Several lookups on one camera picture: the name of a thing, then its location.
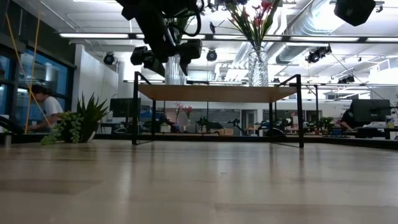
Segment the person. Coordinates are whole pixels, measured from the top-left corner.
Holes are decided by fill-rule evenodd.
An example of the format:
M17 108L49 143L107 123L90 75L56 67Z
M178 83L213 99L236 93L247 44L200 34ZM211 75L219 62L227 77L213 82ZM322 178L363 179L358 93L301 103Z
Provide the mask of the person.
M57 99L51 96L51 90L44 86L32 85L32 94L36 98L37 102L42 103L42 110L49 121L51 126L55 126L57 121L60 119L58 114L63 113L62 107ZM48 122L43 120L39 124L29 126L29 131L38 131L50 128Z
M354 106L351 103L349 109L344 112L343 117L341 118L341 127L344 130L352 131L354 128L357 128L359 126L360 125L357 122L355 122Z

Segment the white t-shirt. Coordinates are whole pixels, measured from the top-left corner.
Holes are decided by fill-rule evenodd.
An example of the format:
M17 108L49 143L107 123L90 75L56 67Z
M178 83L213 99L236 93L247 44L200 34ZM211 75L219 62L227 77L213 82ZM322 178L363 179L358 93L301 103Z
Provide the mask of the white t-shirt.
M47 97L45 101L43 102L43 109L46 117L51 117L53 114L58 114L58 113L63 113L63 109L58 102L57 99L55 99L52 96Z

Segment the wooden tabletop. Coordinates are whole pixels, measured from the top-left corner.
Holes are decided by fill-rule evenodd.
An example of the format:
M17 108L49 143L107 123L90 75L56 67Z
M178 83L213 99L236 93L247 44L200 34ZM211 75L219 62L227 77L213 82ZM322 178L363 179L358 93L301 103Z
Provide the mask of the wooden tabletop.
M152 100L230 103L271 103L296 93L294 87L246 87L205 85L139 85Z

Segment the white wall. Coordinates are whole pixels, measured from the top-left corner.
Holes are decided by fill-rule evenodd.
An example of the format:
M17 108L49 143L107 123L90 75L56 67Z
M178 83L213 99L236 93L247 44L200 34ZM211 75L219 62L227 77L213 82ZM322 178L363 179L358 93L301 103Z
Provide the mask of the white wall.
M118 74L86 52L83 45L76 45L75 64L78 67L73 77L72 111L81 94L88 101L94 94L99 101L107 100L109 106L111 97L116 94Z

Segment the computer monitor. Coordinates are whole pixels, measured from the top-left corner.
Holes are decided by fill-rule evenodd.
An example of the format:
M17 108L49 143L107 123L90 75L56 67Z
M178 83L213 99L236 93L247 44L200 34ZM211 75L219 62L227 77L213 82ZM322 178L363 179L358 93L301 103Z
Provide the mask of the computer monitor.
M114 118L130 118L133 111L133 98L115 98L111 99L109 110L113 112ZM137 115L141 110L141 99L138 98Z
M389 100L353 100L352 104L356 122L385 121L391 115Z

